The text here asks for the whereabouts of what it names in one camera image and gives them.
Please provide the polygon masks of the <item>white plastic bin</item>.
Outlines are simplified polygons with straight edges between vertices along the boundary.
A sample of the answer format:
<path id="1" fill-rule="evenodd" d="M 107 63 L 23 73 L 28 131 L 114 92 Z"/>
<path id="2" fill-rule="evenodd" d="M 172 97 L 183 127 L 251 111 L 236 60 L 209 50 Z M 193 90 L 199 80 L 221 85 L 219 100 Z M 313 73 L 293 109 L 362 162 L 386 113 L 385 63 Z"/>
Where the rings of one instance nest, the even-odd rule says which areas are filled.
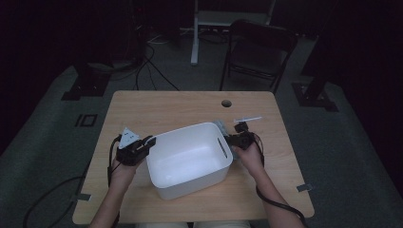
<path id="1" fill-rule="evenodd" d="M 146 157 L 152 184 L 172 200 L 223 181 L 233 154 L 214 123 L 198 123 L 156 136 Z"/>

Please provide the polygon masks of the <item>white metal desk frame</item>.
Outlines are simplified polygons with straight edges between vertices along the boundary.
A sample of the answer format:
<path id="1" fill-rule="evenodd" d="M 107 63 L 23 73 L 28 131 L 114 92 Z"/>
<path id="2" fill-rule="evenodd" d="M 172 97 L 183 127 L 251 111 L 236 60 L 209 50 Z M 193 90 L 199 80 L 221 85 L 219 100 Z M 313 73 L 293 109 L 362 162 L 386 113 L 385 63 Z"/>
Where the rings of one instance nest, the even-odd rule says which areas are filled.
<path id="1" fill-rule="evenodd" d="M 199 0 L 194 0 L 193 45 L 190 65 L 196 66 L 199 61 L 199 26 L 229 27 L 238 19 L 248 19 L 269 25 L 276 2 L 277 0 L 269 0 L 268 10 L 265 13 L 257 13 L 200 10 Z"/>

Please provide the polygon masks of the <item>black stand base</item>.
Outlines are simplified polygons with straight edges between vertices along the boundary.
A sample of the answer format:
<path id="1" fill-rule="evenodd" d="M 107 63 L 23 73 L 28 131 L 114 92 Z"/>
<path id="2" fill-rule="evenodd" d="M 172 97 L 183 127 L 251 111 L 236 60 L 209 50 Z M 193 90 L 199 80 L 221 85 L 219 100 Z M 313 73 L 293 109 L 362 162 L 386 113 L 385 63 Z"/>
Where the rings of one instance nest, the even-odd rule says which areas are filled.
<path id="1" fill-rule="evenodd" d="M 110 75 L 93 69 L 85 62 L 73 65 L 77 78 L 69 91 L 62 96 L 62 101 L 79 101 L 82 97 L 103 97 Z"/>
<path id="2" fill-rule="evenodd" d="M 316 39 L 302 73 L 307 73 L 313 79 L 309 84 L 292 83 L 300 106 L 323 107 L 327 111 L 337 111 L 337 107 L 325 92 L 325 85 L 331 76 L 331 54 L 326 46 L 327 24 L 332 19 L 332 14 L 339 0 L 312 0 L 312 6 L 308 8 L 309 28 L 307 35 L 310 39 Z"/>

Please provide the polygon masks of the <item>person's right hand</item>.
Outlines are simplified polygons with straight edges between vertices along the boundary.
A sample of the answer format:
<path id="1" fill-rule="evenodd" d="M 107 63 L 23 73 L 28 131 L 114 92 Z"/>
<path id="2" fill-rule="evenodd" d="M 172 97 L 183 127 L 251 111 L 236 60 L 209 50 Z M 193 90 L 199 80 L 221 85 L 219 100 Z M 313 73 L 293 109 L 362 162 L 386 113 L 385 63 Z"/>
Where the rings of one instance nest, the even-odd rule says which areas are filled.
<path id="1" fill-rule="evenodd" d="M 254 179 L 259 179 L 264 173 L 259 147 L 253 142 L 247 149 L 233 146 L 234 151 L 241 159 L 241 163 Z"/>

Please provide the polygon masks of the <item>person's left hand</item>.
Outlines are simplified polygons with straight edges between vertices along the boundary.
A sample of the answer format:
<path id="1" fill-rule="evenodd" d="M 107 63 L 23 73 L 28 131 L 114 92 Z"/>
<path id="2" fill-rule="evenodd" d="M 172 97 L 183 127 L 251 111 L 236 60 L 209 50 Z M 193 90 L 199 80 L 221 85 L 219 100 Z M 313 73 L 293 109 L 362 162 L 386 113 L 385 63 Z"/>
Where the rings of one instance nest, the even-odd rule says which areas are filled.
<path id="1" fill-rule="evenodd" d="M 136 166 L 123 165 L 119 161 L 114 160 L 112 163 L 110 186 L 114 189 L 127 188 L 133 181 L 136 170 Z"/>

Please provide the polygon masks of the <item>black folding chair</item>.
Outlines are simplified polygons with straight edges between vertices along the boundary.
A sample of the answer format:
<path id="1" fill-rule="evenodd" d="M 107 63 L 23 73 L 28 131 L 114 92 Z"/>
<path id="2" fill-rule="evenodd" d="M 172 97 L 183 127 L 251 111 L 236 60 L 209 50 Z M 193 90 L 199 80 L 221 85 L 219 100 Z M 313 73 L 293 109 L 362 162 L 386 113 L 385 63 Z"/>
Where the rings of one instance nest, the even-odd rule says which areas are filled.
<path id="1" fill-rule="evenodd" d="M 223 89 L 224 77 L 235 71 L 269 80 L 271 92 L 276 94 L 296 46 L 297 35 L 286 28 L 245 19 L 233 22 L 229 27 L 220 89 Z"/>

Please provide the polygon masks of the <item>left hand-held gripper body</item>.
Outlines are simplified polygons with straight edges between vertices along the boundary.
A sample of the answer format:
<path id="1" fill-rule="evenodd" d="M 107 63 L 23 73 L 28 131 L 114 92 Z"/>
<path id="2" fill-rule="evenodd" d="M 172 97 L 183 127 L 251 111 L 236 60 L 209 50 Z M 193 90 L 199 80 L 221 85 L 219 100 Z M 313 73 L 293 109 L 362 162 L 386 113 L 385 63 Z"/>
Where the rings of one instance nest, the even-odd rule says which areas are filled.
<path id="1" fill-rule="evenodd" d="M 146 145 L 139 135 L 126 127 L 117 148 L 116 160 L 123 165 L 135 166 L 149 154 L 145 151 Z"/>

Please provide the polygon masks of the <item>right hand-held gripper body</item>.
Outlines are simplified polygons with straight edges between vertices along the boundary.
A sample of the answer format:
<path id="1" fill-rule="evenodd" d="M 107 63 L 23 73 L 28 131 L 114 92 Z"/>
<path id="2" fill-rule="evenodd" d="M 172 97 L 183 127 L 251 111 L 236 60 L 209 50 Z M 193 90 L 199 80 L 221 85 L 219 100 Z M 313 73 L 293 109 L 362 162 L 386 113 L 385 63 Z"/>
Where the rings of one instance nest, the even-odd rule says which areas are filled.
<path id="1" fill-rule="evenodd" d="M 235 134 L 229 134 L 235 138 L 236 144 L 233 146 L 246 150 L 252 143 L 257 143 L 259 136 L 249 130 L 248 121 L 253 121 L 253 118 L 236 120 L 234 129 Z"/>

